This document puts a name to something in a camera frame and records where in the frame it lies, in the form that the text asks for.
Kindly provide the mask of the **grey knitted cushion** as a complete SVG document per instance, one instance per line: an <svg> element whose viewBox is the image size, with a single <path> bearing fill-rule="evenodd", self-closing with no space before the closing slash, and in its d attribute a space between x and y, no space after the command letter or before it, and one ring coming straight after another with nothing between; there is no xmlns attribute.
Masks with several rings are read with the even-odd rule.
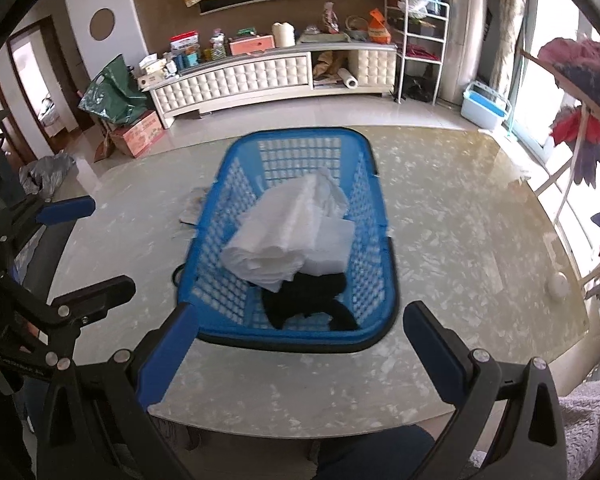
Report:
<svg viewBox="0 0 600 480"><path fill-rule="evenodd" d="M565 426L567 478L580 479L600 454L600 379L559 399Z"/></svg>

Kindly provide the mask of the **pink storage box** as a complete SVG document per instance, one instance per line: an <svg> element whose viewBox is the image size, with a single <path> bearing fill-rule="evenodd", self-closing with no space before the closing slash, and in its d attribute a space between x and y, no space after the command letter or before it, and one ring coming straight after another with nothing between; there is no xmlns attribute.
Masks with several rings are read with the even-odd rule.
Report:
<svg viewBox="0 0 600 480"><path fill-rule="evenodd" d="M275 39L272 35L248 36L230 40L230 54L252 55L275 49Z"/></svg>

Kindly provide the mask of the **small white round device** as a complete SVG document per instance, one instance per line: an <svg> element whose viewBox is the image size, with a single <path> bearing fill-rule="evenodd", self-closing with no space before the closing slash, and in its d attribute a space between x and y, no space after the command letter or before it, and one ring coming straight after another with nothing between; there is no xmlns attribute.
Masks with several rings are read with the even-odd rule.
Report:
<svg viewBox="0 0 600 480"><path fill-rule="evenodd" d="M552 274L545 283L545 289L554 301L565 300L571 292L569 280L562 272Z"/></svg>

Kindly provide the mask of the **white blue plastic crate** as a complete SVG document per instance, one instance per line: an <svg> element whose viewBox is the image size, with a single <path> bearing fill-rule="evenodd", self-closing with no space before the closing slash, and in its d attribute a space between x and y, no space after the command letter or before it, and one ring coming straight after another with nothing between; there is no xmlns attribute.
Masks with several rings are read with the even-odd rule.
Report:
<svg viewBox="0 0 600 480"><path fill-rule="evenodd" d="M494 130L509 118L512 104L491 87L471 81L463 93L460 116L480 129Z"/></svg>

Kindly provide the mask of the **white foam sponge block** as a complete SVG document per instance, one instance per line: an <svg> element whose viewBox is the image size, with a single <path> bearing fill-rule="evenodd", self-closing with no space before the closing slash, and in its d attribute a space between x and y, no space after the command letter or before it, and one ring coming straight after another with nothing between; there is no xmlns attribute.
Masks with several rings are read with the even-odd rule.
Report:
<svg viewBox="0 0 600 480"><path fill-rule="evenodd" d="M346 273L354 233L353 221L325 217L318 230L315 247L306 255L300 271L313 276Z"/></svg>

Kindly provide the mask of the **pink purple clothes on rack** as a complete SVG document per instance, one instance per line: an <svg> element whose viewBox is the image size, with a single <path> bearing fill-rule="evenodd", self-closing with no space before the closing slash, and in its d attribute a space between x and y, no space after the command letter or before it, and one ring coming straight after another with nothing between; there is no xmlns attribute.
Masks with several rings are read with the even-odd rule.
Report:
<svg viewBox="0 0 600 480"><path fill-rule="evenodd" d="M555 38L540 47L538 59L563 74L600 107L600 42Z"/></svg>

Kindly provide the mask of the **green plastic bag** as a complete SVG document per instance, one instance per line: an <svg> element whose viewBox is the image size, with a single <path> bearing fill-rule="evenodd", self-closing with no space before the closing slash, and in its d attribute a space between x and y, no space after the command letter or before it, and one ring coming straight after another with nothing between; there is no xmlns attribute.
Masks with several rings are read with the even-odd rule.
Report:
<svg viewBox="0 0 600 480"><path fill-rule="evenodd" d="M149 110L149 103L119 54L92 79L78 107L120 127L137 122Z"/></svg>

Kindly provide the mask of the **white paper roll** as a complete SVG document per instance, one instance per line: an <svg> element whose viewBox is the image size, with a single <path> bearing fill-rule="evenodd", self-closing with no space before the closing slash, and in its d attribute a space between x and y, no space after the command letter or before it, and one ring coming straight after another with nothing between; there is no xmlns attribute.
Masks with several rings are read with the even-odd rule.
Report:
<svg viewBox="0 0 600 480"><path fill-rule="evenodd" d="M341 67L337 75L347 89L354 90L358 88L358 80L346 68Z"/></svg>

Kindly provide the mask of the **grey fluffy cloth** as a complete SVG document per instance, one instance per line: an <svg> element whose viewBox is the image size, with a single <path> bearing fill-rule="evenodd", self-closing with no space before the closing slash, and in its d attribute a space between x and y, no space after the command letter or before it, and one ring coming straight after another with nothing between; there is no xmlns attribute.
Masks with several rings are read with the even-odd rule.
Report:
<svg viewBox="0 0 600 480"><path fill-rule="evenodd" d="M193 188L187 195L185 207L178 217L178 221L186 224L186 226L196 226L204 210L204 203L209 192L210 188L208 186Z"/></svg>

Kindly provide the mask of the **red cardboard box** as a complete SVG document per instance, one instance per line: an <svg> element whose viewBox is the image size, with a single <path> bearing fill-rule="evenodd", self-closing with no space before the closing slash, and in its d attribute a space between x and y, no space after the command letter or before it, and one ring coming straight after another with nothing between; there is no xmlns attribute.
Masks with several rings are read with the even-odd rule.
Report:
<svg viewBox="0 0 600 480"><path fill-rule="evenodd" d="M158 114L154 110L148 110L135 124L114 130L110 133L110 138L123 154L137 158L158 142L165 133Z"/></svg>

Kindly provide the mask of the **red white box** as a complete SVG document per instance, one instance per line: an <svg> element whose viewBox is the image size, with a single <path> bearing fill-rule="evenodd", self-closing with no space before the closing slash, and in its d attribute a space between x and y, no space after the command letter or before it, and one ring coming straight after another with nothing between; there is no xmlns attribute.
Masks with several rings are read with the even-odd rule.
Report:
<svg viewBox="0 0 600 480"><path fill-rule="evenodd" d="M170 38L170 50L174 55L192 52L199 49L199 35L196 30L182 32Z"/></svg>

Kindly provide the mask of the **grey plastic bag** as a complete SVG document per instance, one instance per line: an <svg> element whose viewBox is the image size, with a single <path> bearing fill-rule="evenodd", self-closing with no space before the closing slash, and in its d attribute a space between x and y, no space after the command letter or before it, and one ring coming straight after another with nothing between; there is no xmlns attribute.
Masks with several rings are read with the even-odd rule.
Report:
<svg viewBox="0 0 600 480"><path fill-rule="evenodd" d="M19 169L19 182L28 195L50 200L74 166L76 160L68 153L44 156Z"/></svg>

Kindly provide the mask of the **black cloth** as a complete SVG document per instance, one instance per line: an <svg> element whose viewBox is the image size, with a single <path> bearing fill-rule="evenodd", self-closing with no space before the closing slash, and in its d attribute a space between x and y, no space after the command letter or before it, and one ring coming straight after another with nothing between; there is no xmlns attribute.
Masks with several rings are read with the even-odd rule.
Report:
<svg viewBox="0 0 600 480"><path fill-rule="evenodd" d="M276 330L282 330L288 320L298 315L309 318L326 314L332 332L350 332L360 326L354 314L337 299L346 288L344 273L314 276L298 272L290 282L283 281L277 292L262 288L262 307Z"/></svg>

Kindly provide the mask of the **white metal shelf rack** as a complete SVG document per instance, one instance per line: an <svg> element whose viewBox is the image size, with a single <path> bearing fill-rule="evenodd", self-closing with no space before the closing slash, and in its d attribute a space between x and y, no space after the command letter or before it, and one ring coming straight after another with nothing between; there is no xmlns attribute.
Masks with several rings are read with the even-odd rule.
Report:
<svg viewBox="0 0 600 480"><path fill-rule="evenodd" d="M425 0L414 12L402 0L384 0L384 11L396 44L397 103L416 100L434 104L440 90L448 45L450 11L443 0Z"/></svg>

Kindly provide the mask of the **white plastic jug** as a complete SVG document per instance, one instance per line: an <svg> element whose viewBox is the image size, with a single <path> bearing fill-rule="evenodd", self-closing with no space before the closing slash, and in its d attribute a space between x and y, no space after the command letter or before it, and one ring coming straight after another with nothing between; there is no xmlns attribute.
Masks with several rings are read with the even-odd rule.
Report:
<svg viewBox="0 0 600 480"><path fill-rule="evenodd" d="M274 37L276 48L290 48L296 44L294 26L292 26L290 23L274 23L272 25L272 35Z"/></svg>

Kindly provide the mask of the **blue plastic laundry basket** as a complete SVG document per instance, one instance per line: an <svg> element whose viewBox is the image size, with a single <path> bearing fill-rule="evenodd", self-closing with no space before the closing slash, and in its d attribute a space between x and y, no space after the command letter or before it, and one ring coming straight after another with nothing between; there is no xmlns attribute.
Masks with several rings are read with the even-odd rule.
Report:
<svg viewBox="0 0 600 480"><path fill-rule="evenodd" d="M370 348L399 311L372 146L342 127L259 131L226 151L178 282L209 344Z"/></svg>

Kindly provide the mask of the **orange bag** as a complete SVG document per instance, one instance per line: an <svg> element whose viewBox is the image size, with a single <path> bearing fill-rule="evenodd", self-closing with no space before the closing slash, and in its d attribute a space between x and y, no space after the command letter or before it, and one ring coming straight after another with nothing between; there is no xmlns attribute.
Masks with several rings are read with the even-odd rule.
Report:
<svg viewBox="0 0 600 480"><path fill-rule="evenodd" d="M367 35L374 44L390 44L391 34L387 28L387 22L378 9L370 11L370 22L367 27Z"/></svg>

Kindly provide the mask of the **white folded towel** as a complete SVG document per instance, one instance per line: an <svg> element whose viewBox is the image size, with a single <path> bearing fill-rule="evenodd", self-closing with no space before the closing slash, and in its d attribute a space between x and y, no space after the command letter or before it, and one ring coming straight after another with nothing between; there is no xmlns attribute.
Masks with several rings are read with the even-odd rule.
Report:
<svg viewBox="0 0 600 480"><path fill-rule="evenodd" d="M238 278L277 292L301 272L323 219L347 219L348 210L346 194L325 167L286 180L239 216L220 261Z"/></svg>

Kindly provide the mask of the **wooden clothes drying rack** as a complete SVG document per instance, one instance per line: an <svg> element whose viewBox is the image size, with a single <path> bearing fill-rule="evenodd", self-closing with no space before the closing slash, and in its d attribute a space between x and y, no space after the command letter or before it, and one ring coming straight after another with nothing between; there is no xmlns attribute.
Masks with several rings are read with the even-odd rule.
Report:
<svg viewBox="0 0 600 480"><path fill-rule="evenodd" d="M560 168L568 172L568 184L584 183L594 186L596 171L600 166L600 107L589 98L580 88L555 70L553 66L538 59L525 50L520 52L526 60L546 70L553 76L556 87L565 91L580 102L578 106L566 106L560 109L550 125L550 138L556 145L564 144L570 148L571 157ZM592 222L600 228L600 212L592 215ZM596 284L585 291L585 298L600 300L600 263L585 278L581 286L595 282Z"/></svg>

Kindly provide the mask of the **white tufted tv cabinet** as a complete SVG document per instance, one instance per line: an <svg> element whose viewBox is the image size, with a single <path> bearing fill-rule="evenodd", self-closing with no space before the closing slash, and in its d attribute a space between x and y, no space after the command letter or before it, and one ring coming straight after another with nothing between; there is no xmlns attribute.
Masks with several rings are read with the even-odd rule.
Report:
<svg viewBox="0 0 600 480"><path fill-rule="evenodd" d="M347 89L337 75L346 68L358 80ZM396 46L370 42L297 44L204 63L152 84L145 91L164 128L188 113L201 115L283 100L380 94L394 89Z"/></svg>

